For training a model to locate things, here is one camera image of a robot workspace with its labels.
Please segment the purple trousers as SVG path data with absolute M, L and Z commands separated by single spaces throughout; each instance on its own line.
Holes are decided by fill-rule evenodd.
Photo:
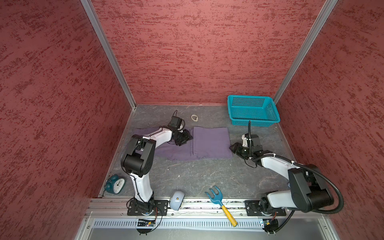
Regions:
M 228 128 L 188 128 L 193 139 L 182 146 L 165 143 L 157 147 L 155 156 L 172 161 L 203 159 L 228 160 L 233 157 Z

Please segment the teal plastic basket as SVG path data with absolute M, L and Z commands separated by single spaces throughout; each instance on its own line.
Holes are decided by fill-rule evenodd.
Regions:
M 281 121 L 277 107 L 270 97 L 229 95 L 229 117 L 234 126 L 269 127 Z

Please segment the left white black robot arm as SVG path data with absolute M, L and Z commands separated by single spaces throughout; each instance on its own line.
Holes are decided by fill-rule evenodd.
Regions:
M 155 210 L 149 172 L 153 166 L 156 148 L 168 142 L 182 146 L 192 139 L 188 130 L 163 127 L 150 134 L 131 137 L 122 153 L 121 168 L 132 180 L 135 190 L 134 206 L 139 213 L 150 215 Z

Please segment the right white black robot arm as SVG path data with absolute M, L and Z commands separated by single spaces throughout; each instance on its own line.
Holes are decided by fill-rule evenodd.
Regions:
M 273 210 L 286 208 L 303 213 L 318 212 L 334 204 L 334 197 L 328 188 L 329 181 L 315 165 L 302 165 L 283 156 L 257 147 L 253 150 L 241 143 L 230 146 L 230 150 L 243 160 L 254 162 L 286 178 L 289 190 L 267 193 L 259 201 L 259 211 L 270 214 Z

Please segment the beige rubber band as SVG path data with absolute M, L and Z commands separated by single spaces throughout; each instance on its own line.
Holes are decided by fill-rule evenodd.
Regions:
M 198 122 L 199 121 L 199 117 L 197 115 L 195 115 L 195 114 L 191 115 L 191 119 L 194 122 Z

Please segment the grey computer mouse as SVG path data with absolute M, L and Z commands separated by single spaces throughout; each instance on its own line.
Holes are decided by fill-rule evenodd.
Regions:
M 173 196 L 170 199 L 170 208 L 174 211 L 178 211 L 182 205 L 182 202 L 184 200 L 185 193 L 177 190 L 174 192 Z

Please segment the teal alarm clock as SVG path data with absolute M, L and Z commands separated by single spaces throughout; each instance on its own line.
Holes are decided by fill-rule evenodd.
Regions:
M 104 189 L 107 193 L 117 195 L 122 191 L 125 183 L 125 178 L 118 175 L 112 175 L 109 179 L 107 179 Z

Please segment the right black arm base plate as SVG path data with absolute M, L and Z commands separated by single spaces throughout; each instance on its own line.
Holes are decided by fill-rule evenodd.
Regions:
M 247 212 L 247 216 L 281 217 L 287 215 L 286 210 L 284 208 L 273 208 L 265 199 L 246 200 L 245 209 Z

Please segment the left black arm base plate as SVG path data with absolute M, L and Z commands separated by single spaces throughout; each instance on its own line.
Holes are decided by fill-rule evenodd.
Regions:
M 148 203 L 133 199 L 127 203 L 128 216 L 166 216 L 168 200 L 150 200 Z

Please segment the aluminium front rail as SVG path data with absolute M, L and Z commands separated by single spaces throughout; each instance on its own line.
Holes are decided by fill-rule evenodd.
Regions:
M 139 217 L 127 215 L 127 203 L 129 198 L 97 198 L 92 199 L 85 215 L 90 217 Z M 258 218 L 247 216 L 244 199 L 223 199 L 223 204 L 235 219 Z M 213 204 L 208 198 L 185 198 L 178 211 L 174 211 L 168 205 L 168 218 L 225 218 L 226 215 L 219 205 Z

